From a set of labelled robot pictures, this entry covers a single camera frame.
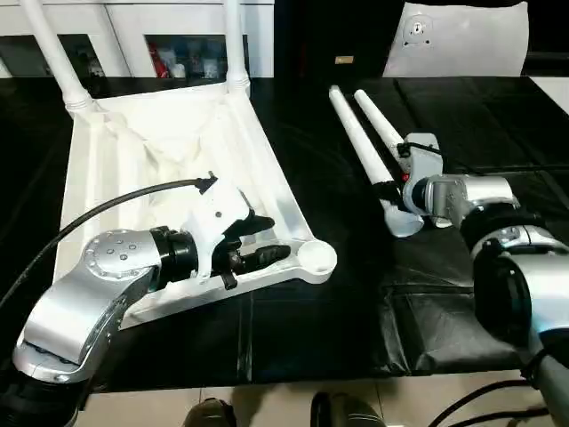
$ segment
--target black table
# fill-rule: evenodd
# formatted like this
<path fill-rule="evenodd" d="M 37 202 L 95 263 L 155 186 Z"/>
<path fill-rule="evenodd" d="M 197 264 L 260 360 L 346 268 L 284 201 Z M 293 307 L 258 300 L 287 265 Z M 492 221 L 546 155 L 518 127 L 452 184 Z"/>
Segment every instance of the black table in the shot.
<path fill-rule="evenodd" d="M 106 97 L 186 83 L 85 85 Z M 378 79 L 342 87 L 346 94 L 357 88 L 401 134 L 432 132 L 450 157 L 506 176 L 522 203 L 569 243 L 569 120 L 531 80 Z M 0 100 L 5 289 L 58 229 L 72 121 L 49 79 L 2 80 Z M 334 246 L 336 271 L 323 285 L 292 280 L 122 331 L 100 370 L 100 391 L 518 367 L 513 349 L 474 317 L 469 253 L 458 232 L 388 234 L 325 88 L 253 80 L 252 104 L 314 234 Z M 449 162 L 445 170 L 463 172 Z M 0 313 L 5 356 L 51 270 L 52 259 Z"/>

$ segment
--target black shoe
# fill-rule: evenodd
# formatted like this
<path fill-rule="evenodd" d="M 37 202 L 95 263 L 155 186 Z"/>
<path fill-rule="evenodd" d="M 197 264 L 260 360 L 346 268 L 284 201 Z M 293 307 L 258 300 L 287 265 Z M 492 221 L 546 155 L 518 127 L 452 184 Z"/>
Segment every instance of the black shoe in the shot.
<path fill-rule="evenodd" d="M 206 399 L 192 407 L 184 427 L 237 427 L 233 407 L 223 400 Z"/>
<path fill-rule="evenodd" d="M 312 399 L 310 427 L 385 427 L 385 423 L 362 400 L 319 392 Z"/>

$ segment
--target tiled floor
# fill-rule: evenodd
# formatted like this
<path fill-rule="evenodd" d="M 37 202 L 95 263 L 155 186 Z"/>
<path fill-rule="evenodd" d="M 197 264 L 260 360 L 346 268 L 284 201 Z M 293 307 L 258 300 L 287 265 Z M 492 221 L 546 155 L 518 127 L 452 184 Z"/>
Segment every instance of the tiled floor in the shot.
<path fill-rule="evenodd" d="M 382 415 L 388 425 L 420 427 L 427 426 L 443 409 L 478 387 L 512 378 L 518 378 L 518 372 L 94 395 L 87 410 L 79 416 L 77 427 L 180 426 L 193 405 L 211 397 L 233 404 L 240 427 L 308 427 L 310 402 L 317 391 L 346 392 L 359 397 Z M 471 402 L 443 425 L 489 412 L 540 405 L 540 393 L 531 388 L 495 391 Z M 479 425 L 511 424 L 502 420 Z M 541 417 L 522 425 L 553 427 L 554 424 L 549 417 Z"/>

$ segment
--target white cylindrical pole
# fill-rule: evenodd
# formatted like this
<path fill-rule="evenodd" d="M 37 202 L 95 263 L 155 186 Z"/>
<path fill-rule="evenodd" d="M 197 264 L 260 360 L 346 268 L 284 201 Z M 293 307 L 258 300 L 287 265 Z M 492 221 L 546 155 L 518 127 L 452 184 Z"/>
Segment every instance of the white cylindrical pole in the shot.
<path fill-rule="evenodd" d="M 328 93 L 330 101 L 346 129 L 349 140 L 356 150 L 359 161 L 372 184 L 392 182 L 393 176 L 381 160 L 372 142 L 365 133 L 364 128 L 357 121 L 357 117 L 344 98 L 338 86 L 332 86 Z M 389 232 L 396 238 L 406 238 L 418 232 L 424 221 L 419 215 L 400 211 L 396 205 L 388 200 L 380 199 L 383 207 L 384 220 Z"/>
<path fill-rule="evenodd" d="M 63 101 L 69 112 L 92 105 L 91 95 L 81 86 L 79 78 L 57 35 L 45 17 L 41 0 L 20 0 L 45 60 L 63 93 Z"/>
<path fill-rule="evenodd" d="M 380 135 L 381 140 L 388 148 L 391 155 L 397 160 L 397 162 L 404 169 L 404 172 L 409 172 L 408 164 L 399 157 L 399 152 L 397 151 L 397 145 L 403 143 L 403 138 L 399 132 L 391 125 L 380 109 L 373 103 L 367 93 L 359 89 L 354 93 L 354 98 L 356 98 L 357 103 L 364 111 L 368 120 L 372 123 L 375 131 Z"/>
<path fill-rule="evenodd" d="M 393 176 L 381 160 L 364 128 L 357 121 L 354 111 L 344 98 L 340 88 L 332 86 L 328 95 L 370 182 L 376 184 L 377 182 L 393 181 Z"/>
<path fill-rule="evenodd" d="M 249 76 L 245 68 L 240 0 L 225 0 L 225 46 L 228 53 L 227 85 L 230 92 L 245 90 L 249 95 Z"/>

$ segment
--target cable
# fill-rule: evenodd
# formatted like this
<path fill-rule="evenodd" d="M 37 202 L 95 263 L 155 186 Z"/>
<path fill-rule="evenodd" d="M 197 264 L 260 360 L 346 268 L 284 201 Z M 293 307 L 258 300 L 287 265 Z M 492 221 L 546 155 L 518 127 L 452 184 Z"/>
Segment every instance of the cable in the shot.
<path fill-rule="evenodd" d="M 492 420 L 500 420 L 503 418 L 524 419 L 524 418 L 534 418 L 535 416 L 545 416 L 545 415 L 549 415 L 549 410 L 546 407 L 526 409 L 525 411 L 493 412 L 491 414 L 475 416 L 474 418 L 470 418 L 468 420 L 451 424 L 449 425 L 449 427 L 467 427 L 468 425 L 484 423 L 486 421 L 492 421 Z"/>
<path fill-rule="evenodd" d="M 164 191 L 166 189 L 176 189 L 178 187 L 188 187 L 194 186 L 202 190 L 206 190 L 211 186 L 217 178 L 212 176 L 212 178 L 197 178 L 194 180 L 181 180 L 181 181 L 172 181 L 172 182 L 165 182 L 163 184 L 152 185 L 150 187 L 146 187 L 144 189 L 137 189 L 131 193 L 123 194 L 122 196 L 115 197 L 110 199 L 109 201 L 98 205 L 87 211 L 83 215 L 79 216 L 78 218 L 74 219 L 70 222 L 66 227 L 64 227 L 52 240 L 50 240 L 44 248 L 39 251 L 39 253 L 34 257 L 34 259 L 26 266 L 26 268 L 21 272 L 21 274 L 16 278 L 12 286 L 8 289 L 8 292 L 4 294 L 2 300 L 0 301 L 0 310 L 5 306 L 6 302 L 12 297 L 12 295 L 18 290 L 22 283 L 26 281 L 30 271 L 36 266 L 38 262 L 42 260 L 54 247 L 56 247 L 59 242 L 65 238 L 71 231 L 77 229 L 83 223 L 89 221 L 93 216 L 101 214 L 106 210 L 114 207 L 116 205 L 120 205 L 124 202 L 128 202 L 129 200 L 133 200 L 137 197 L 146 196 L 147 194 L 156 193 L 158 191 Z"/>
<path fill-rule="evenodd" d="M 401 157 L 409 157 L 410 156 L 410 151 L 409 148 L 411 147 L 415 147 L 416 149 L 422 149 L 424 151 L 428 151 L 429 153 L 435 153 L 438 154 L 440 157 L 442 158 L 446 158 L 447 160 L 450 160 L 452 163 L 455 163 L 457 165 L 460 165 L 462 167 L 464 167 L 467 171 L 469 171 L 470 173 L 473 173 L 474 175 L 484 175 L 483 173 L 477 171 L 474 167 L 467 165 L 466 163 L 450 157 L 446 154 L 444 154 L 440 149 L 435 149 L 434 147 L 430 147 L 430 146 L 426 146 L 426 145 L 421 145 L 418 144 L 417 142 L 403 142 L 402 144 L 397 145 L 397 150 L 399 151 L 399 156 Z"/>
<path fill-rule="evenodd" d="M 462 399 L 457 400 L 447 409 L 445 409 L 441 414 L 433 420 L 429 427 L 437 427 L 446 417 L 448 417 L 453 412 L 456 412 L 461 407 L 465 406 L 472 400 L 479 398 L 480 396 L 489 393 L 490 391 L 498 389 L 506 389 L 508 387 L 531 387 L 531 384 L 526 380 L 506 380 L 498 381 L 497 383 L 492 383 L 479 388 L 478 390 L 472 391 L 470 394 Z"/>

